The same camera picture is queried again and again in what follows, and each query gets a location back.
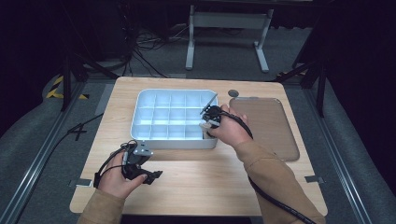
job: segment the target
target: beige sleeve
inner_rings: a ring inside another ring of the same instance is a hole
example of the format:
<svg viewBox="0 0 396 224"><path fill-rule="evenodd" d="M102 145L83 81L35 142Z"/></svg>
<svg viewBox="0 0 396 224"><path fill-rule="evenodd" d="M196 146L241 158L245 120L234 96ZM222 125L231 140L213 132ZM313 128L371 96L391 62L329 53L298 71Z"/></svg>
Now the beige sleeve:
<svg viewBox="0 0 396 224"><path fill-rule="evenodd" d="M289 166L268 148L249 141L235 147L248 176L266 194L290 206L316 223L326 223L324 216L306 197ZM257 194L264 223L303 223Z"/></svg>
<svg viewBox="0 0 396 224"><path fill-rule="evenodd" d="M97 189L79 217L78 224L118 224L124 203L125 200Z"/></svg>

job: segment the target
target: dark background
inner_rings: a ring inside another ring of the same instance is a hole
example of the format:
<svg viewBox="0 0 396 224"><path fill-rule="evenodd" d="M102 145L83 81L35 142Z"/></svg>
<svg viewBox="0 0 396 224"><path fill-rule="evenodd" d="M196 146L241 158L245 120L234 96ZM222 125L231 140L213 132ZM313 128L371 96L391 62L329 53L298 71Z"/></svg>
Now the dark background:
<svg viewBox="0 0 396 224"><path fill-rule="evenodd" d="M128 54L122 28L127 27L131 38L141 26L166 36L169 27L186 22L189 8L133 7L132 23L125 24L117 3L0 3L0 136L41 104L42 90L59 73L66 49L94 61L122 58ZM341 9L323 13L318 22L318 9L279 9L272 25L315 26L298 62L307 63L325 54L328 79L340 103L395 193L396 76L392 72L396 62L396 20L390 1L334 1L332 6Z"/></svg>

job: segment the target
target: person's left hand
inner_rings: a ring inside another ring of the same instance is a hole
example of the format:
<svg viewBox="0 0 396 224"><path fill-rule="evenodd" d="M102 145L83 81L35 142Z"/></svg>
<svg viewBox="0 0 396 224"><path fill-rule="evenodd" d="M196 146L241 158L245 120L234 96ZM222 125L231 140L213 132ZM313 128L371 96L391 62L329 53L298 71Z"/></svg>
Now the person's left hand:
<svg viewBox="0 0 396 224"><path fill-rule="evenodd" d="M124 152L120 152L111 159L106 169L122 165L122 156ZM98 189L112 194L118 198L126 199L128 195L146 180L147 175L139 175L133 180L127 180L121 173L121 167L112 168L103 174Z"/></svg>

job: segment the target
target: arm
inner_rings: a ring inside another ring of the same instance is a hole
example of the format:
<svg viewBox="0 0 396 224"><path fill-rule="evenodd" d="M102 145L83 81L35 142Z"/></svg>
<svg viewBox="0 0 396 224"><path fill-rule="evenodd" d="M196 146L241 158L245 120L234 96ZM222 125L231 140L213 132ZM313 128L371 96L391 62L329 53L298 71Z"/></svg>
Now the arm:
<svg viewBox="0 0 396 224"><path fill-rule="evenodd" d="M106 168L121 165L122 156L123 153L116 155ZM120 223L125 199L146 178L146 175L140 175L129 181L123 177L120 167L109 170L102 176L98 189L84 208L78 223Z"/></svg>
<svg viewBox="0 0 396 224"><path fill-rule="evenodd" d="M245 123L248 122L246 116L238 115L227 105L223 105L221 109L235 114ZM324 216L306 197L289 166L279 160L270 148L261 147L254 142L238 123L223 116L220 126L211 130L210 134L235 149L238 159L244 163L248 176L265 193L316 223L325 223ZM257 195L257 198L264 223L302 223L260 195Z"/></svg>

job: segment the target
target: wooden table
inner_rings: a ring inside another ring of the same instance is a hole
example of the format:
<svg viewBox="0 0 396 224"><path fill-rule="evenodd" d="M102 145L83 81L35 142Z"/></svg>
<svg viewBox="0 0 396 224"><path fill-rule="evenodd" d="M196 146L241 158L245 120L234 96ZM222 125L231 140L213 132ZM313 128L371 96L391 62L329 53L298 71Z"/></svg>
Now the wooden table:
<svg viewBox="0 0 396 224"><path fill-rule="evenodd" d="M300 159L287 162L308 198L322 215L327 207L314 175L303 139L292 114L284 88L279 83L228 80L120 77L114 86L81 178L93 174L118 149L131 140L130 130L137 95L144 89L198 89L217 92L219 105L228 104L228 90L240 96L274 97L281 101L300 150ZM154 156L143 164L149 171L162 170L152 185L142 185L126 200L123 213L181 216L260 216L256 194L248 183L242 162L234 150L218 141L213 149L153 149ZM77 187L70 209L81 213L94 188Z"/></svg>

